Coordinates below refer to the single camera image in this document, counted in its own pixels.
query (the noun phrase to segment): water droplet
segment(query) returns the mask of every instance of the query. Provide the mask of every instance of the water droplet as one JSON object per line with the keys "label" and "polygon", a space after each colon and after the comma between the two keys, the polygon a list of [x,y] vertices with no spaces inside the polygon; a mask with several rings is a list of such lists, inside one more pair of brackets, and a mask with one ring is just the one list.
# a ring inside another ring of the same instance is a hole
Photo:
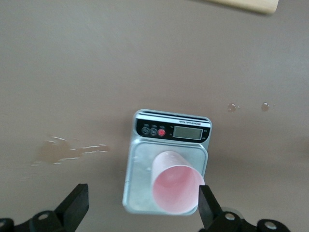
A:
{"label": "water droplet", "polygon": [[236,111],[236,106],[234,103],[230,103],[228,105],[228,108],[227,108],[228,112],[235,112]]}
{"label": "water droplet", "polygon": [[263,103],[261,109],[263,112],[266,112],[269,109],[269,104],[267,102]]}
{"label": "water droplet", "polygon": [[63,158],[63,159],[60,159],[59,161],[64,161],[64,160],[77,160],[79,159],[80,157],[74,157],[74,158]]}

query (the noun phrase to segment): kitchen scale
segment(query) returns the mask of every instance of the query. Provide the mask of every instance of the kitchen scale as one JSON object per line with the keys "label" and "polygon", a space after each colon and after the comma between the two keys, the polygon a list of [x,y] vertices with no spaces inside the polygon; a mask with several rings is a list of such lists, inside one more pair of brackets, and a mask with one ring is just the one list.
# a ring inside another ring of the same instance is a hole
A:
{"label": "kitchen scale", "polygon": [[[176,152],[202,177],[208,159],[211,121],[202,116],[142,109],[135,113],[129,149],[123,205],[130,213],[170,215],[158,206],[152,192],[155,158]],[[182,215],[190,215],[194,207]]]}

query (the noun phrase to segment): pink plastic cup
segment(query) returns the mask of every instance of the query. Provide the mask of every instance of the pink plastic cup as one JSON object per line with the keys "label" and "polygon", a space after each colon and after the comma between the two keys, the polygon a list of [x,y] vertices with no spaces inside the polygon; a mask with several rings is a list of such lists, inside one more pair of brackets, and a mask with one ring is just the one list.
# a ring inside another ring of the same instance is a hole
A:
{"label": "pink plastic cup", "polygon": [[152,166],[152,193],[157,205],[170,214],[183,214],[198,204],[198,187],[203,176],[180,154],[160,153]]}

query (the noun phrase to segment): water spill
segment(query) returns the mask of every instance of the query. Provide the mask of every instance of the water spill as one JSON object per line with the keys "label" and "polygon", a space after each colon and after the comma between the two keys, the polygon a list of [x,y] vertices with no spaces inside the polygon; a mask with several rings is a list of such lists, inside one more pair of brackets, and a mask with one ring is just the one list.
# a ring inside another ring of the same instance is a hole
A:
{"label": "water spill", "polygon": [[34,161],[32,166],[38,166],[41,161],[61,164],[65,160],[79,159],[82,154],[106,152],[109,150],[106,145],[86,146],[78,149],[72,149],[71,145],[65,139],[59,137],[52,137],[55,141],[45,141],[39,148],[37,160]]}
{"label": "water spill", "polygon": [[20,179],[19,179],[19,181],[27,181],[27,180],[29,180],[29,179],[31,179],[31,178],[33,178],[33,177],[36,177],[37,176],[37,174],[24,174],[24,176],[23,177],[21,177]]}
{"label": "water spill", "polygon": [[263,112],[266,112],[267,110],[269,110],[269,104],[267,102],[263,103],[261,109]]}
{"label": "water spill", "polygon": [[230,103],[227,107],[228,112],[235,112],[236,111],[236,106],[234,103]]}

